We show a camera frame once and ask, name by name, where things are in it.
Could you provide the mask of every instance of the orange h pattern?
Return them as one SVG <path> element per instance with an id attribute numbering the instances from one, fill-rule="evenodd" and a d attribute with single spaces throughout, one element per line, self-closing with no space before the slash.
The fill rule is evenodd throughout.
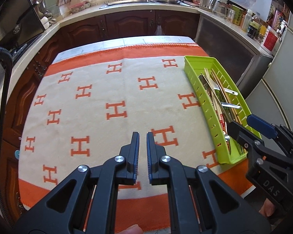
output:
<path id="1" fill-rule="evenodd" d="M 71 144 L 78 142 L 78 150 L 71 149 L 71 157 L 73 157 L 74 155 L 80 155 L 80 154 L 84 154 L 84 155 L 87 155 L 87 157 L 89 157 L 90 149 L 81 150 L 82 142 L 86 142 L 88 144 L 89 141 L 90 141 L 89 136 L 86 136 L 85 138 L 71 137 Z"/>
<path id="2" fill-rule="evenodd" d="M 29 146 L 26 146 L 25 145 L 25 151 L 26 150 L 31 150 L 32 152 L 34 152 L 34 149 L 35 149 L 35 147 L 34 146 L 31 146 L 31 142 L 35 142 L 35 139 L 36 139 L 36 136 L 34 136 L 34 137 L 28 137 L 27 136 L 27 138 L 26 138 L 26 141 L 28 142 L 29 141 Z"/>
<path id="3" fill-rule="evenodd" d="M 56 114 L 61 114 L 61 109 L 58 110 L 58 111 L 49 111 L 48 116 L 53 115 L 53 119 L 52 119 L 52 120 L 48 119 L 48 120 L 47 120 L 47 125 L 49 125 L 50 123 L 56 123 L 56 124 L 59 124 L 60 119 L 55 119 L 55 115 L 56 115 Z"/>
<path id="4" fill-rule="evenodd" d="M 63 74 L 61 77 L 64 77 L 63 79 L 61 79 L 61 80 L 59 80 L 59 82 L 58 83 L 61 83 L 61 82 L 68 82 L 69 81 L 69 79 L 70 79 L 70 77 L 69 78 L 66 78 L 67 76 L 69 76 L 69 75 L 72 75 L 73 74 L 73 72 L 71 72 L 71 73 L 68 73 L 68 74 Z"/>
<path id="5" fill-rule="evenodd" d="M 217 161 L 217 159 L 216 159 L 216 156 L 215 156 L 215 155 L 216 155 L 216 150 L 215 150 L 215 149 L 212 150 L 212 151 L 209 151 L 209 152 L 205 152 L 205 151 L 203 151 L 202 154 L 203 154 L 204 159 L 206 159 L 207 156 L 212 155 L 213 163 L 212 163 L 212 164 L 209 164 L 209 163 L 206 164 L 206 166 L 207 166 L 208 168 L 212 168 L 212 167 L 214 167 L 214 166 L 219 165 L 219 163 L 218 163 L 218 161 Z"/>
<path id="6" fill-rule="evenodd" d="M 80 97 L 90 97 L 91 96 L 91 92 L 88 92 L 85 94 L 85 90 L 86 89 L 92 89 L 92 84 L 89 86 L 84 86 L 84 87 L 79 87 L 77 88 L 77 91 L 82 90 L 82 94 L 76 94 L 75 99 L 78 99 Z"/>
<path id="7" fill-rule="evenodd" d="M 200 103 L 198 101 L 192 103 L 190 97 L 195 98 L 195 95 L 193 92 L 191 94 L 186 94 L 186 95 L 178 94 L 178 97 L 179 97 L 179 99 L 187 98 L 189 103 L 188 104 L 182 103 L 182 106 L 184 109 L 187 109 L 187 107 L 190 107 L 190 106 L 200 106 Z"/>
<path id="8" fill-rule="evenodd" d="M 122 63 L 116 64 L 116 65 L 108 65 L 107 67 L 108 67 L 108 68 L 113 67 L 113 70 L 107 70 L 107 71 L 106 71 L 106 74 L 111 73 L 111 72 L 121 72 L 121 68 L 116 69 L 116 67 L 117 67 L 117 66 L 122 66 L 122 65 L 123 65 Z"/>
<path id="9" fill-rule="evenodd" d="M 38 100 L 38 102 L 35 102 L 35 103 L 34 103 L 34 106 L 35 106 L 35 105 L 42 105 L 42 104 L 43 104 L 43 101 L 41 101 L 41 99 L 42 99 L 42 98 L 45 98 L 46 96 L 47 96 L 47 94 L 44 94 L 44 95 L 41 95 L 41 96 L 38 95 L 38 96 L 37 96 L 37 99 L 39 99 L 39 100 Z"/>
<path id="10" fill-rule="evenodd" d="M 106 109 L 109 109 L 110 107 L 114 107 L 114 111 L 115 111 L 115 113 L 113 113 L 113 114 L 110 114 L 110 113 L 106 114 L 107 120 L 109 120 L 110 118 L 113 118 L 113 117 L 121 117 L 121 116 L 123 116 L 124 118 L 127 118 L 127 111 L 119 113 L 118 109 L 117 109 L 118 106 L 125 107 L 126 106 L 125 101 L 122 101 L 121 103 L 115 103 L 115 104 L 109 104 L 109 103 L 105 104 Z"/>
<path id="11" fill-rule="evenodd" d="M 178 67 L 177 64 L 172 64 L 172 61 L 176 62 L 175 59 L 170 59 L 170 60 L 162 60 L 162 62 L 167 62 L 168 61 L 168 64 L 164 64 L 164 68 L 167 68 L 167 67 Z"/>
<path id="12" fill-rule="evenodd" d="M 51 178 L 51 172 L 54 172 L 56 174 L 56 166 L 54 168 L 52 167 L 47 167 L 45 165 L 43 165 L 43 171 L 48 171 L 49 172 L 49 176 L 46 177 L 46 176 L 43 176 L 43 182 L 51 182 L 51 183 L 54 183 L 55 185 L 57 185 L 57 178 L 55 179 L 52 179 Z"/>
<path id="13" fill-rule="evenodd" d="M 151 132 L 153 133 L 154 136 L 156 136 L 157 134 L 160 134 L 160 133 L 163 135 L 164 142 L 162 142 L 162 143 L 155 142 L 158 145 L 161 145 L 161 146 L 167 146 L 167 145 L 173 145 L 173 144 L 176 146 L 179 145 L 177 138 L 174 138 L 172 141 L 167 140 L 166 133 L 167 132 L 171 132 L 171 133 L 175 132 L 173 126 L 169 126 L 169 128 L 167 128 L 167 129 L 159 129 L 159 130 L 151 129 Z"/>
<path id="14" fill-rule="evenodd" d="M 149 80 L 153 80 L 155 81 L 155 77 L 152 76 L 152 77 L 148 77 L 148 78 L 138 78 L 138 82 L 140 83 L 141 81 L 146 81 L 146 85 L 143 86 L 143 85 L 139 85 L 139 88 L 140 90 L 143 90 L 145 88 L 158 88 L 157 84 L 150 84 L 149 83 Z"/>
<path id="15" fill-rule="evenodd" d="M 133 186 L 132 185 L 119 185 L 118 190 L 120 190 L 120 189 L 132 189 L 132 188 L 136 188 L 138 190 L 141 190 L 140 181 L 137 181 Z"/>

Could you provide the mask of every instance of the dish rack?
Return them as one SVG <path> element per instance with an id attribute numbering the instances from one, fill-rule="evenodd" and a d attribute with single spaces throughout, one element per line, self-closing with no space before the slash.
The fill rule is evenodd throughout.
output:
<path id="1" fill-rule="evenodd" d="M 218 162 L 235 164 L 243 159 L 246 159 L 247 153 L 245 152 L 240 154 L 238 151 L 238 147 L 240 147 L 240 145 L 232 138 L 229 140 L 231 154 L 229 153 L 227 142 L 225 141 L 223 130 L 212 105 L 211 99 L 200 79 L 198 78 L 201 73 L 204 75 L 204 68 L 207 68 L 210 74 L 211 70 L 213 69 L 224 88 L 238 92 L 237 96 L 228 94 L 228 97 L 232 104 L 241 106 L 241 109 L 237 109 L 237 113 L 242 122 L 242 125 L 259 138 L 261 138 L 261 136 L 258 131 L 254 130 L 247 124 L 247 117 L 251 114 L 251 112 L 237 86 L 232 81 L 225 69 L 221 66 L 221 64 L 213 57 L 185 56 L 184 71 L 195 91 L 197 99 L 201 104 L 204 117 L 213 139 Z"/>

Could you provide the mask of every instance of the stove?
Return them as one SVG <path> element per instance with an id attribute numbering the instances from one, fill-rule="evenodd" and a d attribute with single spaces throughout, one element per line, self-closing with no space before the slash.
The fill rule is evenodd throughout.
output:
<path id="1" fill-rule="evenodd" d="M 25 51 L 41 36 L 41 34 L 37 35 L 36 37 L 33 37 L 23 45 L 14 48 L 10 50 L 10 54 L 12 55 L 13 59 L 13 66 L 15 63 L 20 59 L 20 57 L 25 53 Z"/>

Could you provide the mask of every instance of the glass pitcher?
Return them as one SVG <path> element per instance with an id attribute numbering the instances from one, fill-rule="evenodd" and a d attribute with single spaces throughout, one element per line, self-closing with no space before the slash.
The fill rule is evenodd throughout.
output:
<path id="1" fill-rule="evenodd" d="M 219 16 L 226 18 L 227 17 L 227 2 L 228 0 L 216 0 L 215 5 L 213 6 L 212 12 Z"/>

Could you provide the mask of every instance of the orange border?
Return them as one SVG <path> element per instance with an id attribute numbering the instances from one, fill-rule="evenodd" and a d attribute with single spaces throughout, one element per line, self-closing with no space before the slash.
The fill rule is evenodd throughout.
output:
<path id="1" fill-rule="evenodd" d="M 218 176 L 238 194 L 244 193 L 252 184 L 245 178 L 248 161 L 245 160 Z M 19 179 L 21 202 L 33 207 L 49 190 Z M 143 231 L 163 229 L 170 226 L 167 194 L 139 199 L 117 200 L 115 232 L 139 224 Z"/>
<path id="2" fill-rule="evenodd" d="M 125 58 L 134 59 L 185 55 L 208 56 L 207 53 L 205 53 L 205 51 L 195 43 L 165 43 L 125 46 L 89 54 L 82 54 L 51 64 L 45 73 L 45 76 L 54 75 L 74 68 L 81 68 L 103 62 L 113 62 Z"/>

